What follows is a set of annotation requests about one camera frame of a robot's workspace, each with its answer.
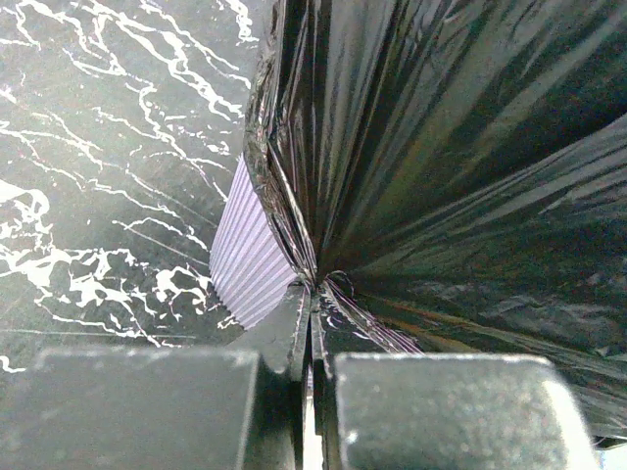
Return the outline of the black trash bag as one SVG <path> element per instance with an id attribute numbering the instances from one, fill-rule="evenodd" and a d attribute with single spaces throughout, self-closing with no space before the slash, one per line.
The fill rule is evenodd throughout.
<path id="1" fill-rule="evenodd" d="M 624 2 L 277 1 L 244 156 L 350 318 L 543 356 L 625 437 Z"/>

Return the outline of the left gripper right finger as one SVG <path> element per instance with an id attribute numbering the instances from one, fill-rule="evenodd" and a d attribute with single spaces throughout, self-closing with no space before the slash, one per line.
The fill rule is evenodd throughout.
<path id="1" fill-rule="evenodd" d="M 382 352 L 311 300 L 315 429 L 326 469 L 594 469 L 555 367 L 528 354 Z"/>

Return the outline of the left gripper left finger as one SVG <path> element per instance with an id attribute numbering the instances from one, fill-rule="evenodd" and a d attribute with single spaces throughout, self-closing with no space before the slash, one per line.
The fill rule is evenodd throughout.
<path id="1" fill-rule="evenodd" d="M 225 348 L 43 351 L 1 406 L 5 469 L 299 469 L 311 294 Z"/>

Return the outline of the grey mesh trash bin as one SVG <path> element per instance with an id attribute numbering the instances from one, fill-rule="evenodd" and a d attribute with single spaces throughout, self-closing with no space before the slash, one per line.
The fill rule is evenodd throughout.
<path id="1" fill-rule="evenodd" d="M 234 173 L 209 268 L 219 301 L 245 330 L 264 320 L 297 279 L 270 229 L 244 161 Z"/>

